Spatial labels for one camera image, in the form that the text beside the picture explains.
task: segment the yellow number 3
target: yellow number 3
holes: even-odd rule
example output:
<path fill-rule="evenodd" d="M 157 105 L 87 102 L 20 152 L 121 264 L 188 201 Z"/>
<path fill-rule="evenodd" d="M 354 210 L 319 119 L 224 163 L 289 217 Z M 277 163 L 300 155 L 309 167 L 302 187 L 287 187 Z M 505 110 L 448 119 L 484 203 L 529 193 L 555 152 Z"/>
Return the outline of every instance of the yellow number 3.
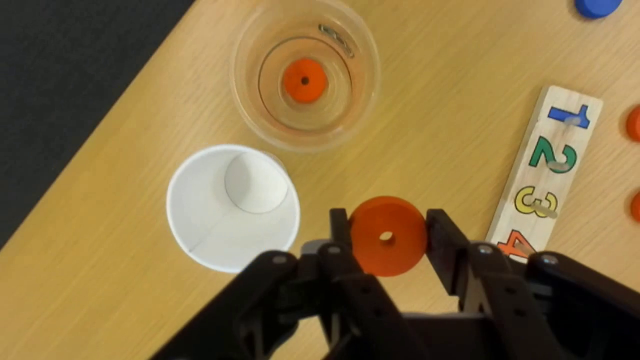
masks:
<path fill-rule="evenodd" d="M 545 192 L 544 199 L 533 197 L 535 185 L 524 185 L 518 189 L 514 201 L 520 214 L 535 214 L 537 217 L 555 217 L 558 196 Z"/>

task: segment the wood grain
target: wood grain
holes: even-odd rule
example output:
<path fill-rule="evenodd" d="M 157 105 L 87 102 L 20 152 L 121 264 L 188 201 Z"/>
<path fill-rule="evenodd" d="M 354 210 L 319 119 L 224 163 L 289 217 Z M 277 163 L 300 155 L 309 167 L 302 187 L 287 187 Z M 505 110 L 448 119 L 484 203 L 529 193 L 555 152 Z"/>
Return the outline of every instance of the wood grain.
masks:
<path fill-rule="evenodd" d="M 603 99 L 550 247 L 640 290 L 640 227 L 626 214 L 640 147 L 621 134 L 640 102 L 640 4 L 583 21 L 571 2 L 347 2 L 379 48 L 381 97 L 347 144 L 281 152 L 229 93 L 229 51 L 253 0 L 200 0 L 0 252 L 0 358 L 147 358 L 229 277 L 194 264 L 164 216 L 167 177 L 192 152 L 238 142 L 293 177 L 306 239 L 328 208 L 394 193 L 446 208 L 482 239 L 535 96 L 560 84 Z M 384 280 L 402 310 L 446 312 L 429 266 Z M 313 322 L 277 352 L 321 348 Z"/>

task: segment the orange ring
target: orange ring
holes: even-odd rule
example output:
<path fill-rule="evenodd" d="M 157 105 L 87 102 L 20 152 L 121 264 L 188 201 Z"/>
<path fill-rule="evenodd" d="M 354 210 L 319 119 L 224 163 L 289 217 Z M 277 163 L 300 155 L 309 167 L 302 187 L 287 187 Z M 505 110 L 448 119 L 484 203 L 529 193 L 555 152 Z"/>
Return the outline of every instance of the orange ring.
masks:
<path fill-rule="evenodd" d="M 626 134 L 633 142 L 640 142 L 640 105 L 635 105 L 626 117 Z"/>
<path fill-rule="evenodd" d="M 379 196 L 349 216 L 351 249 L 363 271 L 397 275 L 423 255 L 428 234 L 422 214 L 405 199 Z"/>
<path fill-rule="evenodd" d="M 632 197 L 629 212 L 632 217 L 640 224 L 640 192 Z"/>
<path fill-rule="evenodd" d="M 281 76 L 284 91 L 300 103 L 312 103 L 326 91 L 326 71 L 318 59 L 300 57 Z"/>

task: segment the clear plastic cup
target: clear plastic cup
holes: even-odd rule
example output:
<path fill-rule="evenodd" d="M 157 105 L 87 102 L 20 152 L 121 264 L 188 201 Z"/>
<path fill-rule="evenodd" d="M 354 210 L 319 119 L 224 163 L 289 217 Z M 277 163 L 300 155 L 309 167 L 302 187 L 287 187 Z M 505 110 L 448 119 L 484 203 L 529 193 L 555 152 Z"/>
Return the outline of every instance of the clear plastic cup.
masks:
<path fill-rule="evenodd" d="M 259 2 L 232 54 L 232 88 L 245 124 L 270 144 L 329 147 L 375 103 L 375 42 L 338 0 Z"/>

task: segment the number card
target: number card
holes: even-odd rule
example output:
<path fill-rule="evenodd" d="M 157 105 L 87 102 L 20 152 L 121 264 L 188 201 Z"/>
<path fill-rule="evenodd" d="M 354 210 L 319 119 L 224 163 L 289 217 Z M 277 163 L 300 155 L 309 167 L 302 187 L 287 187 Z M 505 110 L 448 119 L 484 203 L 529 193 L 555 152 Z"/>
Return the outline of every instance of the number card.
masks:
<path fill-rule="evenodd" d="M 515 260 L 545 247 L 599 111 L 597 97 L 560 86 L 541 91 L 487 241 Z"/>

